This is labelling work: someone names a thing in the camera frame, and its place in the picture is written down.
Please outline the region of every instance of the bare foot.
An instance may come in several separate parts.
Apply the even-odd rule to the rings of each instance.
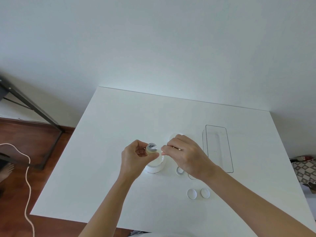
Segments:
[[[13,171],[14,165],[11,163],[7,163],[1,170],[0,170],[0,182],[5,180]]]

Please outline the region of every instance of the person's left hand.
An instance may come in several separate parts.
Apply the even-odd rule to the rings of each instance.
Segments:
[[[134,181],[149,162],[159,156],[159,153],[147,155],[145,152],[148,144],[139,140],[133,141],[122,151],[122,163],[119,177]]]

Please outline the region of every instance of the white table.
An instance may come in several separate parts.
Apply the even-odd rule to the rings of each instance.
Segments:
[[[236,180],[316,231],[315,221],[268,111],[98,87],[31,214],[88,222],[115,182],[121,151],[135,139],[167,143],[181,132],[202,147],[206,124],[226,127]],[[130,189],[118,227],[188,236],[255,236],[206,185],[175,173],[142,173]]]

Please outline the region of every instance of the white cable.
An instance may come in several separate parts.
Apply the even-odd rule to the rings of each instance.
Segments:
[[[26,156],[26,157],[28,158],[28,163],[29,163],[29,164],[31,163],[31,158],[30,158],[28,155],[23,154],[21,151],[19,151],[14,145],[9,144],[9,143],[3,143],[3,144],[0,144],[0,146],[1,146],[1,145],[10,145],[10,146],[13,146],[13,147],[16,149],[17,152],[19,152],[20,154],[22,154],[22,155],[24,155],[24,156]],[[28,185],[28,187],[29,187],[29,189],[30,189],[30,193],[29,193],[29,195],[28,195],[28,200],[27,200],[27,203],[26,203],[26,206],[25,206],[24,217],[25,217],[25,219],[30,223],[30,225],[32,226],[33,237],[35,237],[34,225],[33,225],[33,223],[30,221],[30,219],[29,219],[29,218],[27,217],[27,215],[26,215],[26,210],[27,210],[27,207],[28,207],[28,203],[30,202],[30,198],[31,198],[31,185],[30,185],[30,183],[29,183],[28,180],[27,180],[27,171],[28,171],[28,169],[29,169],[29,166],[26,168],[25,181],[26,181],[26,183],[27,183],[27,185]]]

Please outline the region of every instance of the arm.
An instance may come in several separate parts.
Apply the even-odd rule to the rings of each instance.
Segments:
[[[177,135],[161,149],[162,155],[169,155],[183,170],[206,183],[259,237],[316,236],[302,223],[225,173],[187,136]]]
[[[145,166],[159,156],[158,153],[146,155],[146,146],[147,143],[136,140],[123,150],[118,179],[79,237],[112,237],[114,235],[124,200],[132,183],[140,176]]]

